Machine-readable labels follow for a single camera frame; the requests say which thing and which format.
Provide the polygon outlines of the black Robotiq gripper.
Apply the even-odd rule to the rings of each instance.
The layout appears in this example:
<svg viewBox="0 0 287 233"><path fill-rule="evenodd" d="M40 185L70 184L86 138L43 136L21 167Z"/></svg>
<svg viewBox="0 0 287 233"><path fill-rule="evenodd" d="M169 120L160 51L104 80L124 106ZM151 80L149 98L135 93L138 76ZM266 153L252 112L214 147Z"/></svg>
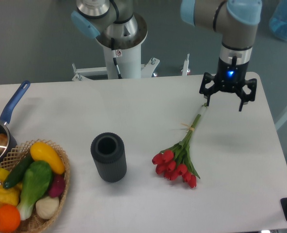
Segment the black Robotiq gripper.
<svg viewBox="0 0 287 233"><path fill-rule="evenodd" d="M240 98L239 112L243 105L255 101L257 79L245 80L248 65L249 62L232 66L219 58L217 74L205 72L199 89L199 93L207 99L206 106L209 106L210 97L218 91L236 93Z"/></svg>

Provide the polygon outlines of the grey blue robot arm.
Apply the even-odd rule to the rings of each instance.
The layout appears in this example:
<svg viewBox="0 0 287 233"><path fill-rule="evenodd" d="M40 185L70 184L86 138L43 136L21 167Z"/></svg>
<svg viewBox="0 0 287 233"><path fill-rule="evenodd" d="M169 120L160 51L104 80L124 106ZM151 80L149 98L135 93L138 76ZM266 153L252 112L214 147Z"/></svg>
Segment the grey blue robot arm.
<svg viewBox="0 0 287 233"><path fill-rule="evenodd" d="M77 29L103 47L109 79L143 76L141 45L147 36L145 20L130 0L79 0L71 20ZM259 0L184 0L181 19L222 35L215 75L205 73L199 89L209 100L217 92L234 93L241 105L255 100L257 81L245 78L260 22Z"/></svg>

